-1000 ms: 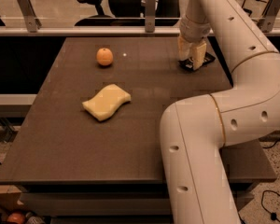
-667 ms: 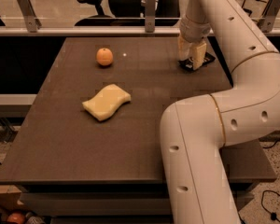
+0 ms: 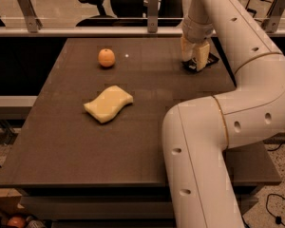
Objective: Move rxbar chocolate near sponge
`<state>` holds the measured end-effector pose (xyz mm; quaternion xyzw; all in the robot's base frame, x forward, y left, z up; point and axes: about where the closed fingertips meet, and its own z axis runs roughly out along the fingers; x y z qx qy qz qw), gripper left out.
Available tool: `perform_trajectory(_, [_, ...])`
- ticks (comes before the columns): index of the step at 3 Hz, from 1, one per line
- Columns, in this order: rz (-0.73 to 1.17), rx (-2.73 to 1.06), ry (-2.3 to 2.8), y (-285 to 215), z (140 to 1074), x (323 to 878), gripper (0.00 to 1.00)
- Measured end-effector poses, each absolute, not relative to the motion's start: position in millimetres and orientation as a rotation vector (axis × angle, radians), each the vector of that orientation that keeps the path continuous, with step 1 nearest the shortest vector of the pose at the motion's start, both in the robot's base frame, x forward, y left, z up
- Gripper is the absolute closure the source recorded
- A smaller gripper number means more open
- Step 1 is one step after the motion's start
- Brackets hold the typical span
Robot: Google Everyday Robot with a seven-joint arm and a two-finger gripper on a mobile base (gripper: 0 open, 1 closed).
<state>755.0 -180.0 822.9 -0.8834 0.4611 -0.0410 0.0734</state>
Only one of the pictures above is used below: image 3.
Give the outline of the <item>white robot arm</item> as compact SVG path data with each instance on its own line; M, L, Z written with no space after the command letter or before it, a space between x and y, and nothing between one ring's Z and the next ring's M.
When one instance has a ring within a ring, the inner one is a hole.
M244 228L223 151L285 127L285 56L238 0L192 0L183 36L216 34L235 90L173 106L162 148L177 228Z

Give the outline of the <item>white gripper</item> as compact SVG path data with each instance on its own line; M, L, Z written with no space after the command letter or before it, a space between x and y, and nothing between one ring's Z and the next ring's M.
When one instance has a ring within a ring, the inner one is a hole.
M181 58L187 62L194 56L197 71L206 67L210 44L205 40L212 36L213 31L212 22L207 15L187 14L183 19L183 36L180 38Z

